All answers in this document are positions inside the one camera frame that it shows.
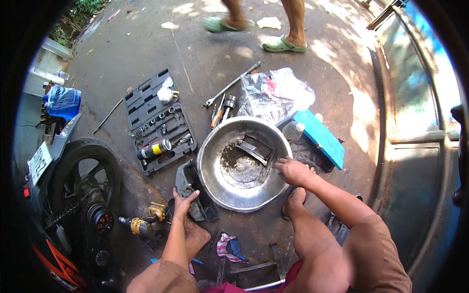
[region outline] blue case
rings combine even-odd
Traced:
[[[327,127],[310,110],[296,112],[293,120],[304,124],[306,136],[341,170],[344,166],[345,149]]]

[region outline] foot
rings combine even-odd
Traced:
[[[304,209],[303,202],[306,200],[306,190],[302,187],[298,187],[292,191],[288,196],[287,201],[282,207],[282,213],[291,218],[292,214],[299,209]]]
[[[254,27],[254,22],[247,19],[233,19],[231,17],[204,17],[203,26],[206,31],[219,33],[223,31],[243,31]]]
[[[227,25],[234,27],[235,29],[243,29],[244,27],[246,27],[246,21],[244,20],[244,18],[234,20],[231,17],[225,17],[223,20]]]
[[[295,53],[304,53],[306,52],[305,40],[294,39],[296,43],[302,43],[302,45],[296,45],[292,43],[286,36],[282,35],[279,38],[270,38],[269,41],[262,43],[262,48],[267,52],[295,52]]]
[[[285,39],[287,39],[288,42],[292,43],[295,46],[306,47],[306,39],[304,38],[304,35],[302,37],[295,37],[291,34],[288,34],[287,36],[285,36]]]
[[[206,244],[212,238],[210,232],[202,228],[201,226],[197,225],[196,222],[186,218],[184,221],[184,230],[187,233],[187,236],[197,237],[199,241]]]

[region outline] yellow power drill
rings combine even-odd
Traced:
[[[119,222],[129,227],[133,234],[144,237],[155,235],[152,224],[162,222],[168,214],[168,207],[164,204],[151,202],[148,205],[148,216],[143,218],[125,218],[119,217]]]

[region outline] plastic bottle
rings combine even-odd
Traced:
[[[283,136],[288,140],[295,140],[301,137],[304,131],[304,124],[291,121],[282,129]]]
[[[57,76],[63,78],[64,80],[68,80],[70,74],[68,74],[67,72],[63,72],[62,70],[58,70]]]

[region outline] metal basin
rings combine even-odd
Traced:
[[[267,166],[237,147],[248,134],[274,150]],[[237,212],[259,210],[288,188],[272,164],[292,151],[282,133],[256,117],[234,117],[219,124],[197,156],[197,172],[207,194],[219,206]]]

